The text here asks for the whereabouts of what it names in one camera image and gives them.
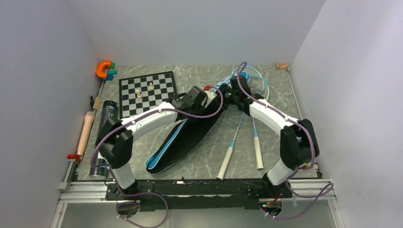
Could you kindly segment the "blue badminton racket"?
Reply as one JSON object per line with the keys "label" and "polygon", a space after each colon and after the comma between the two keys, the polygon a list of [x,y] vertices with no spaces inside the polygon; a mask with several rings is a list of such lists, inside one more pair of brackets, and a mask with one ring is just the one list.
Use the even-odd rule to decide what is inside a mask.
{"label": "blue badminton racket", "polygon": [[[254,67],[252,67],[252,66],[245,66],[245,68],[243,69],[243,71],[248,74],[247,76],[252,75],[252,74],[262,76],[261,73],[260,73],[257,69],[255,69]],[[238,136],[239,129],[241,128],[241,126],[243,126],[242,121],[243,121],[243,119],[244,119],[244,115],[245,115],[244,113],[241,115],[241,118],[240,118],[240,121],[239,121],[237,130],[236,130],[236,132],[235,132],[235,134],[234,134],[234,137],[233,137],[233,139],[232,139],[232,141],[231,141],[231,143],[230,143],[230,145],[229,145],[229,147],[228,147],[228,149],[227,149],[227,151],[226,151],[226,154],[225,154],[224,159],[223,159],[223,161],[222,161],[222,164],[221,164],[220,170],[219,170],[219,172],[218,172],[218,175],[216,176],[216,178],[219,179],[219,180],[223,180],[223,179],[224,179],[224,176],[225,176],[226,170],[228,169],[228,165],[229,165],[229,163],[230,163],[231,156],[232,156],[232,153],[233,153],[233,149],[234,149],[234,147],[235,147],[235,145],[236,145],[236,142],[240,142],[241,139],[245,139],[245,140],[246,140],[246,141],[245,141],[245,146],[246,146],[246,152],[247,152],[247,154],[251,154],[252,152],[255,153],[255,149],[254,149],[254,140],[253,140],[253,137],[254,137],[254,128],[253,128],[252,119],[251,119],[251,121],[249,121],[249,122],[246,123],[245,125],[246,125],[250,130],[252,129],[253,131],[250,132],[250,133],[248,133],[248,135],[247,135],[248,137],[247,137],[247,138],[244,137],[244,136]],[[255,162],[256,162],[256,163],[252,163],[251,166],[254,167],[254,168],[257,168],[256,157],[255,157]]]}
{"label": "blue badminton racket", "polygon": [[[268,100],[269,98],[269,84],[260,75],[249,75],[249,81],[248,85],[251,89],[251,92],[253,94],[258,94]],[[254,149],[255,149],[255,155],[256,155],[256,161],[257,161],[257,170],[262,170],[264,169],[264,164],[263,164],[263,159],[262,159],[262,154],[261,154],[261,147],[260,147],[260,141],[259,141],[259,135],[257,132],[256,128],[256,123],[255,123],[255,118],[252,118],[253,122],[253,128],[254,128]]]}

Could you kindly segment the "blue racket bag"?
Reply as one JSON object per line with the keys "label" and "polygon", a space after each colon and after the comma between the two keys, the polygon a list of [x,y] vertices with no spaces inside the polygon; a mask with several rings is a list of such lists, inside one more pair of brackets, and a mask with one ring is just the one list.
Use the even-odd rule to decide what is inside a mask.
{"label": "blue racket bag", "polygon": [[158,174],[184,158],[207,136],[223,113],[224,107],[210,118],[195,121],[184,119],[176,124],[159,149],[146,160],[146,170],[150,174]]}

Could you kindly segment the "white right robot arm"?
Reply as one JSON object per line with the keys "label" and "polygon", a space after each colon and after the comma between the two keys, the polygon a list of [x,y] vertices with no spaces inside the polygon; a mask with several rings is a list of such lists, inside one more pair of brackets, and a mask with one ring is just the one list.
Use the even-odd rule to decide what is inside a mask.
{"label": "white right robot arm", "polygon": [[285,114],[268,102],[269,84],[257,75],[233,75],[219,89],[227,105],[263,122],[280,137],[280,159],[265,175],[262,192],[274,197],[280,185],[300,170],[311,169],[319,155],[312,123]]}

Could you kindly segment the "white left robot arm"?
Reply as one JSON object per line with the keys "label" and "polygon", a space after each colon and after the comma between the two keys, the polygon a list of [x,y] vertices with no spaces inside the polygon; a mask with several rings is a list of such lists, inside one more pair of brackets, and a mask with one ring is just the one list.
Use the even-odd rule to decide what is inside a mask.
{"label": "white left robot arm", "polygon": [[203,90],[194,86],[189,92],[171,96],[141,114],[123,119],[110,117],[102,127],[93,155],[102,155],[119,185],[118,194],[129,200],[137,191],[137,179],[129,164],[133,143],[163,125],[210,120],[219,114],[223,105],[224,94],[218,88]]}

